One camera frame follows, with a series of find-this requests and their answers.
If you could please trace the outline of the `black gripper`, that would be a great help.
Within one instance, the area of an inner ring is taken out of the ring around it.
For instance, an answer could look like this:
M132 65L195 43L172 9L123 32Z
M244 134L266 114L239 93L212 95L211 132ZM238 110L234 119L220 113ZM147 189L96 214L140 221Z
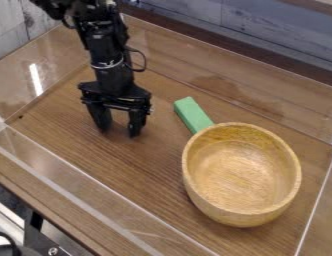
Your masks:
M133 70L125 64L91 65L95 80L81 82L77 89L92 121L101 132L109 129L109 110L128 112L128 136L136 137L145 125L151 109L151 93L135 84Z

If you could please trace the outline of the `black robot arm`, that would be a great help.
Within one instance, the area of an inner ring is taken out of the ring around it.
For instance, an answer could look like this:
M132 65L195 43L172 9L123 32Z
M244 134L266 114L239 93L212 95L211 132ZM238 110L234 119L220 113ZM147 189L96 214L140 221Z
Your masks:
M151 112L151 93L135 84L133 74L147 68L144 54L127 45L127 26L116 0L28 0L44 13L76 31L95 81L81 82L80 101L97 129L109 129L111 110L128 114L128 136L140 134Z

